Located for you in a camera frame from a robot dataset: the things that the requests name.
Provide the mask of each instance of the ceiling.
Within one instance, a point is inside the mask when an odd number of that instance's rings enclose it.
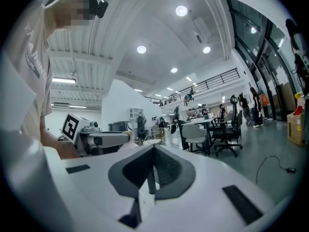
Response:
[[[52,84],[52,102],[101,108],[102,94],[119,79],[143,95],[154,94],[194,70],[226,59],[219,33],[220,15],[209,6],[216,0],[107,0],[103,19],[71,31],[58,31],[48,39],[54,77],[76,79],[76,85]],[[176,7],[188,14],[180,17]],[[147,48],[144,54],[138,46]],[[203,53],[209,46],[211,51]],[[178,72],[172,74],[172,68]],[[186,82],[179,89],[187,87]]]

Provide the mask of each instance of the woman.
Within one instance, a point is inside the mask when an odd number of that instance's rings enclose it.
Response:
[[[182,145],[183,145],[183,150],[186,150],[189,148],[189,144],[186,143],[185,138],[183,137],[183,124],[185,124],[185,121],[187,120],[188,116],[194,116],[196,115],[196,112],[193,111],[189,111],[188,108],[188,102],[190,102],[192,100],[192,95],[191,94],[187,94],[184,97],[183,102],[181,102],[179,104],[178,107],[178,126],[179,126],[179,132],[180,132],[180,137],[182,138]]]
[[[250,118],[250,109],[248,106],[247,99],[244,98],[242,94],[239,95],[239,103],[240,103],[240,106],[242,107],[243,116],[246,119],[246,125],[249,126],[252,122]]]
[[[220,111],[219,111],[218,117],[220,119],[224,119],[227,115],[227,111],[225,109],[225,106],[223,104],[220,104],[219,109],[220,109]]]
[[[255,125],[254,128],[260,127],[263,125],[263,117],[261,114],[261,103],[259,95],[256,93],[255,89],[253,87],[250,88],[251,93],[253,94],[253,100],[254,100],[254,120]]]

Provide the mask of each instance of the cardboard box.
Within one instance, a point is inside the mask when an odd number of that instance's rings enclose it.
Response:
[[[304,119],[305,114],[300,115],[289,114],[288,118],[288,140],[298,146],[304,146]]]

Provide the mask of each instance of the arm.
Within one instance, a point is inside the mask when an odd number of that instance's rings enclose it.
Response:
[[[255,102],[256,102],[256,104],[257,104],[257,110],[259,110],[259,112],[261,111],[261,104],[260,104],[260,101],[258,100],[258,98],[255,96],[254,97],[254,99],[255,99]]]
[[[80,157],[76,153],[74,145],[71,142],[58,141],[57,138],[46,129],[45,117],[41,117],[40,120],[40,133],[42,145],[56,149],[61,159]]]

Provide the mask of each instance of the black office chair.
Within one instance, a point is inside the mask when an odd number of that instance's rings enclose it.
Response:
[[[237,157],[238,154],[235,152],[235,150],[232,148],[232,146],[240,146],[242,149],[241,144],[232,144],[229,143],[232,139],[237,139],[241,136],[241,129],[240,126],[242,124],[242,113],[239,113],[237,115],[237,98],[233,95],[231,97],[231,103],[233,104],[233,115],[232,115],[232,128],[226,127],[226,122],[218,122],[216,124],[219,124],[221,126],[221,130],[215,130],[212,134],[212,138],[214,139],[223,139],[224,145],[216,145],[214,149],[221,146],[221,148],[216,152],[216,157],[219,156],[219,152],[221,152],[224,149],[229,149],[234,153],[234,156]]]

